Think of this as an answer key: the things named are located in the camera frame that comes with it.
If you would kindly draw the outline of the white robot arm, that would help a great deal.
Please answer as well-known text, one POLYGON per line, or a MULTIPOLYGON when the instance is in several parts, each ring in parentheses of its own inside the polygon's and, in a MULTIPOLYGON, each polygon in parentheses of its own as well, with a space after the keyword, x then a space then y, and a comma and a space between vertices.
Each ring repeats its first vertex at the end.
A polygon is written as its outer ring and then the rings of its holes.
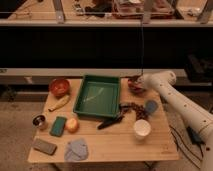
POLYGON ((143 89, 158 92, 205 142, 200 171, 213 171, 213 115, 173 87, 176 75, 171 70, 143 74, 139 80, 143 89))

